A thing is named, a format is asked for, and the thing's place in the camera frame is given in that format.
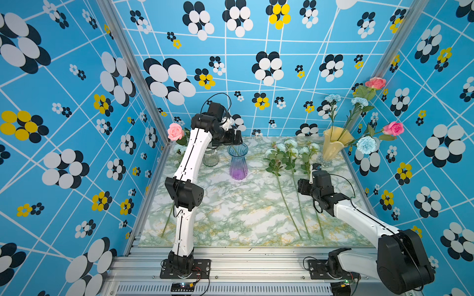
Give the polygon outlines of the purple blue glass vase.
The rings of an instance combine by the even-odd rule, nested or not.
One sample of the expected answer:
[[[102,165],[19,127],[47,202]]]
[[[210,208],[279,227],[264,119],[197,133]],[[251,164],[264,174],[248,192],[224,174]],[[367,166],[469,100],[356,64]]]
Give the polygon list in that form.
[[[246,144],[229,146],[228,153],[231,156],[230,176],[234,180],[244,180],[248,175],[248,166],[246,163],[248,146]]]

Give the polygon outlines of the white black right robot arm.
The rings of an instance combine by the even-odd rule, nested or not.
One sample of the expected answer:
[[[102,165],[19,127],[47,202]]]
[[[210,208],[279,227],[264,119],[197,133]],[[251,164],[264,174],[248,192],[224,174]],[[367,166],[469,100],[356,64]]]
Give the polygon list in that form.
[[[397,295],[423,289],[435,280],[419,235],[411,229],[400,230],[356,207],[351,198],[335,192],[328,172],[314,170],[310,179],[298,181],[297,191],[312,197],[324,212],[349,224],[376,248],[377,253],[371,255],[351,248],[331,251],[327,260],[330,276],[340,278],[351,272],[366,275]]]

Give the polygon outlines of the clear ribbed glass vase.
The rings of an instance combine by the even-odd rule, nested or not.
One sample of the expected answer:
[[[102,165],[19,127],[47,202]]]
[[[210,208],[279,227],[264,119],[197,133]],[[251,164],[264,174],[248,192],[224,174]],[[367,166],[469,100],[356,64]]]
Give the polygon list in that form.
[[[202,159],[202,164],[207,167],[214,167],[220,162],[217,149],[207,148]]]

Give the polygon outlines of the pink rose stem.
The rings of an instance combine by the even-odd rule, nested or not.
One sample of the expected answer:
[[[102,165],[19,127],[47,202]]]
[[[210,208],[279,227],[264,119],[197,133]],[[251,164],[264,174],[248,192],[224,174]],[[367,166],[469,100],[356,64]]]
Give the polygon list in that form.
[[[190,139],[190,130],[183,128],[178,123],[170,124],[167,130],[169,140],[176,142],[181,146],[187,146]]]

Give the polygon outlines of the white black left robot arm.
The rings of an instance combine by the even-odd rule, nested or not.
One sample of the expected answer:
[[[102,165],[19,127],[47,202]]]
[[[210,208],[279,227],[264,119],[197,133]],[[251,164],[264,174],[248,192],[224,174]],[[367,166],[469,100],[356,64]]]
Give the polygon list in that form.
[[[241,131],[231,127],[225,107],[210,104],[207,112],[191,120],[188,146],[175,174],[165,179],[165,188],[174,202],[176,218],[175,240],[168,256],[172,271],[180,277],[193,272],[193,228],[197,207],[204,198],[204,189],[196,184],[202,159],[208,147],[238,146],[243,144]]]

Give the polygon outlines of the yellow fluted glass vase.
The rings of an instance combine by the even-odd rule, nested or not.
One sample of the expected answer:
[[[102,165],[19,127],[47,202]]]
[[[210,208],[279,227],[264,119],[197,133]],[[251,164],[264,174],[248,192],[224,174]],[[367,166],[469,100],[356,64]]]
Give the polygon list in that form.
[[[333,160],[354,140],[352,134],[341,127],[331,127],[323,132],[323,136],[322,159],[326,162]]]

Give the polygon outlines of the white blue flower stem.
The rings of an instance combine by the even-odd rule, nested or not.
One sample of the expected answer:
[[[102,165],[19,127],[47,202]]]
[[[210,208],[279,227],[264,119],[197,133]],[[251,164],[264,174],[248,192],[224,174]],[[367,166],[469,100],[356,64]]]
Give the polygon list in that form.
[[[302,239],[302,234],[299,230],[299,226],[297,225],[296,220],[293,217],[293,211],[284,193],[283,175],[284,175],[284,172],[287,171],[287,167],[292,169],[292,166],[290,165],[289,149],[283,143],[273,142],[271,144],[271,147],[268,148],[264,154],[264,161],[267,164],[265,171],[274,175],[276,178],[276,183],[277,183],[278,190],[280,192],[280,196],[282,198],[283,204],[287,211],[288,217],[295,228],[297,237]]]

